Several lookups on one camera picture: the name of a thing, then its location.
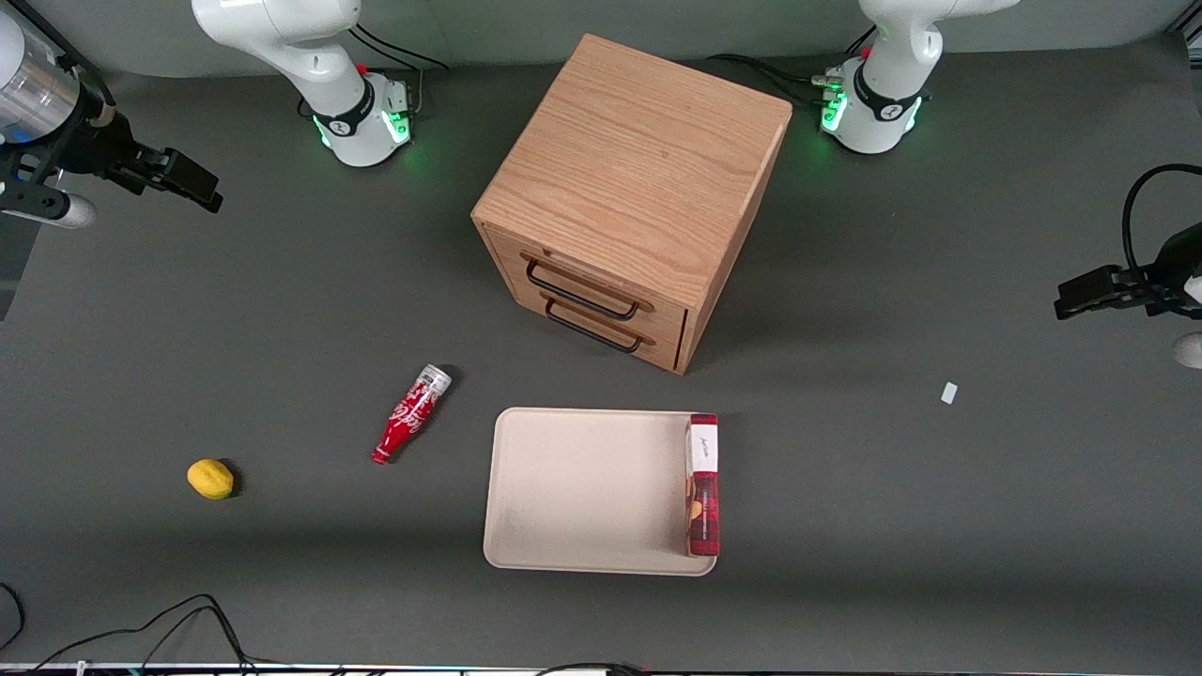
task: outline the lemon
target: lemon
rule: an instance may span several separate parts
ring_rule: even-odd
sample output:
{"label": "lemon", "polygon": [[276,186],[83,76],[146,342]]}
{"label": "lemon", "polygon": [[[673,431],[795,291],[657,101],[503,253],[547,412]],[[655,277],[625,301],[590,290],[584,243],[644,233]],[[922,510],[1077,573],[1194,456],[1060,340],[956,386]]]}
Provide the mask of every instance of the lemon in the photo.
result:
{"label": "lemon", "polygon": [[233,493],[233,473],[213,458],[198,459],[188,468],[188,482],[210,500],[228,498]]}

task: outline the black metal handle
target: black metal handle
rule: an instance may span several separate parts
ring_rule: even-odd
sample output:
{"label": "black metal handle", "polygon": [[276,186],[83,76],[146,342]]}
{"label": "black metal handle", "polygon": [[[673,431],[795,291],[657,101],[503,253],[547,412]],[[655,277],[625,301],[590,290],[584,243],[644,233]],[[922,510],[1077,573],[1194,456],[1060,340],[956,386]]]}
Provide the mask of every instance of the black metal handle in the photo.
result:
{"label": "black metal handle", "polygon": [[597,333],[593,333],[591,331],[589,331],[588,328],[584,328],[583,326],[581,326],[578,324],[573,324],[573,322],[567,321],[566,319],[564,319],[561,316],[557,316],[554,313],[551,312],[551,308],[554,307],[554,306],[555,306],[555,300],[554,298],[547,298],[547,309],[543,310],[543,313],[547,315],[547,319],[549,319],[551,321],[554,321],[555,324],[558,324],[560,326],[566,326],[567,328],[571,328],[572,331],[575,331],[575,332],[577,332],[577,333],[579,333],[582,336],[588,336],[589,338],[593,338],[597,343],[601,343],[601,344],[603,344],[603,345],[606,345],[608,348],[613,348],[614,350],[618,350],[619,352],[624,352],[624,354],[629,355],[629,354],[633,352],[635,350],[637,350],[638,346],[643,344],[643,338],[641,336],[636,336],[635,337],[635,343],[633,344],[631,344],[631,345],[623,345],[621,343],[617,343],[614,340],[611,340],[611,339],[606,338],[605,336],[601,336],[601,334],[597,334]]}
{"label": "black metal handle", "polygon": [[583,306],[583,307],[585,307],[585,308],[588,308],[588,309],[590,309],[590,310],[593,310],[593,312],[595,312],[595,313],[597,313],[600,315],[607,316],[607,318],[617,320],[617,321],[627,321],[627,320],[630,320],[630,318],[635,316],[636,312],[638,312],[638,303],[636,303],[633,301],[631,301],[631,303],[630,303],[630,310],[626,312],[626,313],[621,313],[621,314],[619,314],[615,310],[611,310],[609,308],[607,308],[605,306],[599,306],[599,304],[594,303],[593,301],[590,301],[588,298],[583,298],[581,296],[577,296],[576,293],[572,293],[571,291],[569,291],[566,289],[560,289],[559,286],[555,286],[554,284],[552,284],[552,283],[549,283],[549,281],[547,281],[545,279],[538,279],[537,277],[534,275],[534,269],[536,267],[538,267],[538,261],[536,261],[534,259],[530,259],[530,265],[526,266],[526,279],[529,279],[531,284],[534,284],[535,286],[537,286],[540,289],[551,291],[552,293],[555,293],[557,296],[563,296],[564,298],[567,298],[569,301],[571,301],[571,302],[573,302],[573,303],[576,303],[578,306]]}

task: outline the gray wall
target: gray wall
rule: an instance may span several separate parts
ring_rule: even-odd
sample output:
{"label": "gray wall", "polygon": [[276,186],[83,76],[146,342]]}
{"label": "gray wall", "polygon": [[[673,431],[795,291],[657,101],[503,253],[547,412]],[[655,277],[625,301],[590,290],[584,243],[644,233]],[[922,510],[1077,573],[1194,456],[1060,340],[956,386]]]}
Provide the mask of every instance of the gray wall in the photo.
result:
{"label": "gray wall", "polygon": [[[36,0],[101,67],[163,77],[268,72],[210,42],[188,0]],[[942,24],[956,52],[1121,45],[1162,30],[1189,0],[1025,0]],[[364,0],[385,40],[452,64],[563,61],[589,31],[670,58],[837,52],[868,22],[855,0]],[[349,37],[351,55],[385,61]]]}

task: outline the black cable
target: black cable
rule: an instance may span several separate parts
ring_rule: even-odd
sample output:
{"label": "black cable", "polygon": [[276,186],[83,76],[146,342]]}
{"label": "black cable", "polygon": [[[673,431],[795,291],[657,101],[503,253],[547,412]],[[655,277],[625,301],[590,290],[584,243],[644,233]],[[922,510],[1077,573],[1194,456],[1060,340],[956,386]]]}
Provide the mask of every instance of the black cable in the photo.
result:
{"label": "black cable", "polygon": [[873,28],[865,30],[864,35],[861,35],[858,40],[849,45],[844,53],[855,54],[856,49],[859,49],[859,46],[863,45],[865,40],[871,37],[874,32],[876,32],[876,24],[873,24]]}
{"label": "black cable", "polygon": [[29,2],[25,0],[8,0],[8,4],[12,5],[12,8],[17,10],[22,17],[25,17],[25,20],[34,24],[34,28],[42,31],[46,37],[49,37],[50,42],[53,42],[55,47],[63,49],[63,53],[66,54],[69,59],[83,67],[83,70],[100,88],[100,93],[105,97],[105,103],[109,106],[117,105],[117,101],[113,100],[113,93],[108,90],[108,85],[105,84],[105,79],[100,77],[100,70],[95,64],[89,61],[87,57],[81,54],[79,51],[75,48],[75,45],[71,45],[71,41],[63,37],[63,34],[50,25],[50,23],[47,22],[42,14],[37,13],[37,10],[30,7]]}
{"label": "black cable", "polygon": [[381,57],[383,57],[385,59],[389,59],[389,60],[393,60],[393,61],[397,61],[398,64],[400,64],[400,65],[403,65],[403,66],[407,67],[407,69],[409,69],[409,70],[411,70],[411,71],[416,71],[416,70],[418,70],[418,67],[417,67],[417,66],[415,66],[413,64],[410,64],[409,61],[406,61],[406,60],[404,60],[404,59],[399,59],[399,58],[397,58],[397,57],[393,57],[392,54],[389,54],[389,53],[385,52],[383,49],[380,49],[380,48],[379,48],[379,47],[376,47],[375,45],[371,45],[371,43],[370,43],[370,42],[368,42],[367,40],[363,40],[362,37],[359,37],[359,34],[355,32],[355,29],[353,29],[353,28],[352,28],[352,29],[350,30],[350,34],[351,34],[351,37],[353,37],[355,40],[358,40],[358,41],[359,41],[361,43],[363,43],[363,46],[364,46],[364,47],[367,47],[368,49],[371,49],[371,51],[373,51],[373,52],[375,52],[376,54],[380,54],[380,55],[381,55]]}
{"label": "black cable", "polygon": [[417,71],[417,103],[412,103],[410,108],[416,115],[422,112],[422,103],[426,102],[426,70]]}
{"label": "black cable", "polygon": [[1190,319],[1202,319],[1202,312],[1184,310],[1173,306],[1166,301],[1164,296],[1158,293],[1155,289],[1153,289],[1152,283],[1148,281],[1148,274],[1139,267],[1139,263],[1136,262],[1135,248],[1131,245],[1131,212],[1135,209],[1135,201],[1139,196],[1139,190],[1142,190],[1143,186],[1154,177],[1168,172],[1183,172],[1202,176],[1202,166],[1186,164],[1160,165],[1159,167],[1148,170],[1139,177],[1138,180],[1135,182],[1135,185],[1132,185],[1131,190],[1127,192],[1126,202],[1123,204],[1123,255],[1126,257],[1126,263],[1131,269],[1131,273],[1135,274],[1136,284],[1138,284],[1139,289],[1147,293],[1149,298],[1152,298],[1153,304],[1165,312],[1179,314]]}
{"label": "black cable", "polygon": [[63,653],[65,653],[65,652],[67,652],[67,651],[70,651],[72,648],[77,648],[79,646],[83,646],[83,645],[87,645],[87,644],[91,644],[91,642],[99,641],[101,639],[107,639],[109,636],[118,636],[118,635],[121,635],[121,634],[139,634],[142,631],[145,631],[151,625],[154,625],[156,622],[159,622],[160,619],[162,619],[166,615],[171,613],[172,611],[179,610],[180,607],[183,607],[183,606],[185,606],[185,605],[188,605],[188,604],[190,604],[190,603],[192,603],[192,601],[195,601],[197,599],[203,599],[203,600],[208,601],[208,605],[201,606],[201,609],[194,609],[194,611],[190,612],[189,615],[197,613],[202,609],[210,609],[210,611],[213,612],[213,615],[218,618],[218,623],[221,624],[221,631],[225,634],[226,641],[230,644],[230,647],[233,648],[234,653],[238,654],[238,659],[239,659],[238,665],[239,665],[239,668],[244,668],[251,660],[251,658],[250,658],[250,656],[248,656],[245,653],[245,651],[242,650],[242,644],[238,641],[238,635],[234,633],[233,625],[230,623],[230,618],[226,617],[225,611],[221,610],[221,604],[219,604],[218,600],[215,598],[213,598],[212,594],[195,594],[195,595],[188,597],[186,599],[177,603],[175,605],[173,605],[173,606],[171,606],[171,607],[168,607],[168,609],[159,612],[157,615],[155,615],[154,617],[151,617],[149,622],[147,622],[142,627],[138,627],[137,629],[111,629],[108,631],[102,631],[100,634],[94,634],[91,636],[88,636],[87,639],[81,639],[78,641],[75,641],[73,644],[69,644],[67,646],[64,646],[64,647],[54,651],[53,653],[50,653],[49,657],[47,657],[46,659],[43,659],[42,662],[40,662],[37,664],[37,666],[30,669],[29,671],[25,671],[25,674],[40,670],[41,668],[46,666],[50,662],[54,662]]}
{"label": "black cable", "polygon": [[785,82],[781,82],[781,79],[784,79],[787,81],[789,83],[809,84],[808,78],[796,76],[787,71],[783,71],[770,64],[766,64],[764,61],[761,61],[758,59],[752,59],[751,57],[744,57],[742,54],[714,54],[713,57],[708,57],[707,60],[732,61],[736,64],[746,65],[751,70],[754,70],[756,75],[758,75],[764,82],[770,84],[776,91],[784,94],[785,97],[787,97],[793,103],[805,106],[809,105],[810,102],[807,97],[789,89]]}
{"label": "black cable", "polygon": [[385,47],[388,47],[389,49],[395,49],[397,52],[400,52],[401,54],[409,54],[410,57],[413,57],[415,59],[422,59],[423,61],[429,61],[429,63],[434,64],[435,66],[442,67],[444,70],[451,70],[451,66],[444,64],[442,61],[440,61],[438,59],[432,59],[432,58],[429,58],[429,57],[427,57],[424,54],[418,54],[417,52],[411,52],[409,49],[405,49],[404,47],[397,47],[395,45],[393,45],[391,42],[385,42],[383,40],[380,40],[379,37],[376,37],[375,35],[373,35],[370,30],[363,28],[363,24],[355,24],[355,28],[362,30],[363,35],[367,35],[371,40],[375,40],[376,42],[379,42],[380,45],[383,45]]}
{"label": "black cable", "polygon": [[8,640],[0,644],[0,651],[2,651],[11,646],[12,642],[17,640],[17,636],[25,630],[25,606],[20,604],[20,597],[17,595],[16,589],[4,582],[0,582],[0,589],[7,592],[8,595],[12,597],[12,605],[17,606],[17,630],[12,633],[12,636],[8,636]]}
{"label": "black cable", "polygon": [[263,663],[263,662],[266,662],[268,664],[287,664],[286,662],[280,662],[278,659],[267,659],[266,657],[255,657],[255,656],[250,654],[249,652],[244,652],[244,653],[242,653],[242,656],[246,658],[246,662],[250,663],[251,666],[254,666],[255,663]]}
{"label": "black cable", "polygon": [[801,84],[810,83],[810,78],[808,77],[793,75],[789,71],[780,70],[767,61],[761,61],[760,59],[754,59],[751,57],[744,57],[743,54],[714,54],[713,57],[707,57],[707,60],[734,61],[736,64],[744,64],[754,69],[768,71],[781,79],[787,79],[789,82],[797,82]]}
{"label": "black cable", "polygon": [[[161,648],[162,645],[167,642],[167,639],[169,639],[171,635],[174,634],[177,629],[179,629],[189,619],[196,617],[197,615],[200,615],[200,613],[202,613],[204,611],[209,611],[209,612],[213,613],[214,617],[218,617],[216,610],[214,610],[213,606],[210,606],[210,605],[202,605],[201,607],[195,607],[195,609],[188,611],[188,613],[184,615],[184,617],[180,617],[178,622],[175,622],[174,624],[172,624],[171,629],[167,629],[167,633],[163,634],[161,639],[159,639],[159,642],[156,642],[153,648],[150,648],[150,652],[147,653],[145,659],[142,660],[142,665],[138,666],[138,674],[142,674],[142,672],[145,671],[147,664],[150,662],[150,658],[154,657],[154,653],[159,652],[159,648]],[[245,662],[246,662],[245,659],[243,659],[245,656],[243,654],[243,652],[239,648],[234,647],[234,645],[232,642],[230,644],[230,647],[234,648],[234,657],[238,658],[238,666],[243,668],[244,664],[245,664]]]}

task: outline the tray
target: tray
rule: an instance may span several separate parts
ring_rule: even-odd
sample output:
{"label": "tray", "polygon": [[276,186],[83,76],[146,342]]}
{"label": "tray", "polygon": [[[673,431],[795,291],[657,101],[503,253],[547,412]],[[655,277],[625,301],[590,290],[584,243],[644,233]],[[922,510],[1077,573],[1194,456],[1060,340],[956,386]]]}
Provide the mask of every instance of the tray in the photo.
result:
{"label": "tray", "polygon": [[498,568],[700,576],[688,413],[512,408],[496,419],[484,558]]}

